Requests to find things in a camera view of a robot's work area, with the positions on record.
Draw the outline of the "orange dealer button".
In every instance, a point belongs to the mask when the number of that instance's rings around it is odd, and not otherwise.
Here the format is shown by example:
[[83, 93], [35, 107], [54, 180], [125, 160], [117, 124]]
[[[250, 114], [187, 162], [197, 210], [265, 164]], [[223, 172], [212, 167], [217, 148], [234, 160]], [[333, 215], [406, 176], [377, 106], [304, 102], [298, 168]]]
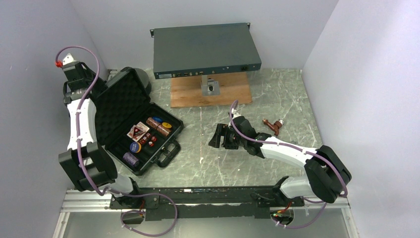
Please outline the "orange dealer button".
[[172, 125], [167, 123], [167, 122], [163, 122], [162, 126], [165, 127], [165, 128], [172, 128]]

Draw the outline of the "orange black chip stack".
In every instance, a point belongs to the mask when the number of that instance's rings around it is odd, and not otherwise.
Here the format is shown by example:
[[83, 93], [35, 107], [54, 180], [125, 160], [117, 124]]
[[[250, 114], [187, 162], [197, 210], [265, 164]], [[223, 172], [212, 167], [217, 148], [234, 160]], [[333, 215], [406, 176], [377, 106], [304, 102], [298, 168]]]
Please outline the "orange black chip stack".
[[157, 120], [153, 119], [152, 117], [149, 117], [146, 120], [146, 124], [149, 125], [153, 129], [157, 129], [161, 123], [158, 122]]

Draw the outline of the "black poker set case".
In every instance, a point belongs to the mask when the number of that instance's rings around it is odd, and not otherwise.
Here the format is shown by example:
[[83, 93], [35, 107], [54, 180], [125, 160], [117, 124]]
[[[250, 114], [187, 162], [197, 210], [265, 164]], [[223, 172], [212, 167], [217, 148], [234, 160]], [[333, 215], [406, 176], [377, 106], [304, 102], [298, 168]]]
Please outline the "black poker set case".
[[[143, 175], [152, 164], [161, 168], [168, 166], [181, 149], [176, 137], [184, 128], [183, 121], [151, 102], [150, 95], [147, 95], [132, 67], [122, 69], [106, 85], [107, 89], [93, 99], [97, 109], [95, 123], [98, 142], [137, 176]], [[170, 135], [163, 136], [147, 125], [146, 120], [149, 117], [160, 117], [163, 122], [171, 124]], [[150, 147], [150, 138], [142, 145], [139, 153], [132, 153], [129, 146], [134, 141], [127, 133], [139, 122], [146, 124], [150, 128], [148, 132], [157, 140]], [[126, 152], [139, 159], [140, 164], [137, 167], [132, 167], [123, 160]]]

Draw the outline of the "blue small blind button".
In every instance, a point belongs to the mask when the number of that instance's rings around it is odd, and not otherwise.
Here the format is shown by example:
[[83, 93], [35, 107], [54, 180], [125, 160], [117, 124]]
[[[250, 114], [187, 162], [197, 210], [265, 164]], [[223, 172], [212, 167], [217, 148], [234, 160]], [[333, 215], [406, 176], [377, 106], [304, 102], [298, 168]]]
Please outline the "blue small blind button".
[[132, 142], [129, 149], [132, 153], [139, 153], [142, 149], [142, 145], [139, 142]]

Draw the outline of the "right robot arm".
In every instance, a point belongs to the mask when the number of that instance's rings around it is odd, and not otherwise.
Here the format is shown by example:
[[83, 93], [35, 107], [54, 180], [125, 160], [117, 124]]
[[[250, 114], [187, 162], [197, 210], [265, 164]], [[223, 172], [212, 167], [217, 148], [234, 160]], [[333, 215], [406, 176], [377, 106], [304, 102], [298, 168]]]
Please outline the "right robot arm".
[[302, 169], [298, 177], [284, 176], [273, 187], [273, 200], [284, 206], [292, 199], [316, 196], [334, 203], [348, 195], [352, 176], [331, 147], [309, 148], [287, 143], [267, 133], [257, 133], [244, 116], [232, 116], [225, 136], [225, 148], [240, 146], [253, 156], [281, 161]]

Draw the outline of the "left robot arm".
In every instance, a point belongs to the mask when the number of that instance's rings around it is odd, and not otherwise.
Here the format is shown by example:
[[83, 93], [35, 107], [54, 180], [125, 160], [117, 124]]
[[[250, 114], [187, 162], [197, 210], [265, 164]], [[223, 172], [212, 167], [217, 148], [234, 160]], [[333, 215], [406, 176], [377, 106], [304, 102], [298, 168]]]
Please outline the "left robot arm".
[[180, 151], [183, 121], [151, 101], [149, 76], [141, 69], [126, 67], [109, 81], [80, 61], [62, 69], [71, 134], [60, 165], [78, 191], [110, 192], [138, 207], [139, 188], [117, 172], [114, 160], [136, 176], [152, 164], [166, 167]]

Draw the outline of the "wooden base board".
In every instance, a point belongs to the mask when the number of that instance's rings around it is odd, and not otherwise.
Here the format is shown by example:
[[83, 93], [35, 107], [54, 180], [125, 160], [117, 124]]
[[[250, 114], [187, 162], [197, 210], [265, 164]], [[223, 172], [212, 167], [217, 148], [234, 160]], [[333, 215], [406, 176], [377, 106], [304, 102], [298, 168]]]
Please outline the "wooden base board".
[[241, 104], [252, 102], [250, 85], [245, 72], [208, 75], [218, 81], [220, 95], [203, 96], [201, 75], [171, 79], [170, 107], [189, 108], [231, 105], [235, 100]]

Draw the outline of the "black round speaker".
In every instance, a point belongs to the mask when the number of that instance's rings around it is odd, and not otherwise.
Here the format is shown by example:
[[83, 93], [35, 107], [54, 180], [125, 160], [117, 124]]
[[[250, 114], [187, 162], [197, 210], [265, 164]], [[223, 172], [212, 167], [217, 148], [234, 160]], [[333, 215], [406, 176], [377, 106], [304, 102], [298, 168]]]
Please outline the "black round speaker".
[[140, 68], [134, 68], [134, 70], [136, 71], [137, 75], [139, 76], [139, 79], [140, 79], [142, 85], [144, 86], [147, 95], [150, 95], [151, 90], [152, 90], [152, 85], [151, 85], [151, 82], [150, 82], [149, 75], [144, 70], [142, 70]]

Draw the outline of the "blue button in case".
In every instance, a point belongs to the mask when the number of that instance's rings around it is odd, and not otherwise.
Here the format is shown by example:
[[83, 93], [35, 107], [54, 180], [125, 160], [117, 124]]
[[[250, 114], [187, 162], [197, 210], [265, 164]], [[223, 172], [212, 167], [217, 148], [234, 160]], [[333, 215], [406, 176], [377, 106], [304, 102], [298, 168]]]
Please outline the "blue button in case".
[[160, 117], [153, 117], [153, 120], [155, 120], [158, 123], [162, 123], [163, 120]]

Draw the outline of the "playing card deck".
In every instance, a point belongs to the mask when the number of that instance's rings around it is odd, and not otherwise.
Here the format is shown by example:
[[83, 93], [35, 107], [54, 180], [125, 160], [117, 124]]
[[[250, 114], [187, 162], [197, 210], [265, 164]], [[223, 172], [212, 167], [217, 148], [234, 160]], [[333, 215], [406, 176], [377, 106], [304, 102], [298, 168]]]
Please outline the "playing card deck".
[[138, 142], [149, 130], [150, 128], [146, 124], [139, 122], [131, 127], [127, 136], [133, 141]]

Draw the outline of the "purple chip stack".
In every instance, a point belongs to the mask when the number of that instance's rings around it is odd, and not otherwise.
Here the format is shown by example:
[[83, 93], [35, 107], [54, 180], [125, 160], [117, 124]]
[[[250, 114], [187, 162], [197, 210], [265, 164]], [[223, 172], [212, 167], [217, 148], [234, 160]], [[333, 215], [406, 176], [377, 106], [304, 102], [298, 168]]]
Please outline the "purple chip stack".
[[123, 155], [123, 160], [130, 166], [132, 167], [137, 167], [140, 164], [139, 159], [134, 156], [133, 154], [131, 154], [130, 152], [126, 152]]

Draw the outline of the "dark teal rack device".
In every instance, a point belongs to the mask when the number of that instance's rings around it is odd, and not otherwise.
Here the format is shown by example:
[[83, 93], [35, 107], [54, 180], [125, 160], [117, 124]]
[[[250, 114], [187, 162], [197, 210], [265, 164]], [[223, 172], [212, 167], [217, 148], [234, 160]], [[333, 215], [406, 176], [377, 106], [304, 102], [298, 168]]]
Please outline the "dark teal rack device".
[[250, 24], [155, 28], [155, 79], [260, 70], [262, 60]]

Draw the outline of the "metal stand post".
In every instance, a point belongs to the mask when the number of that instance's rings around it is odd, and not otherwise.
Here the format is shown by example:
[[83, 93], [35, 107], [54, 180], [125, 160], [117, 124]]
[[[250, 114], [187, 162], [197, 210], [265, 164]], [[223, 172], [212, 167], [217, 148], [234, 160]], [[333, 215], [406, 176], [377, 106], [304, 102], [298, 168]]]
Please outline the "metal stand post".
[[220, 95], [220, 88], [218, 81], [210, 78], [208, 75], [201, 76], [201, 90], [203, 96], [217, 96]]

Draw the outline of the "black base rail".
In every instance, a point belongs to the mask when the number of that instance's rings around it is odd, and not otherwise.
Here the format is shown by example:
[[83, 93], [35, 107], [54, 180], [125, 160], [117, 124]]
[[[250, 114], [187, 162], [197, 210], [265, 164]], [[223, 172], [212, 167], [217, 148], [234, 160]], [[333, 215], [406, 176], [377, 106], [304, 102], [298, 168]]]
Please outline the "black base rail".
[[115, 198], [112, 210], [144, 209], [146, 221], [178, 218], [253, 217], [269, 219], [277, 210], [304, 206], [301, 198], [288, 199], [277, 186], [143, 187], [144, 198]]

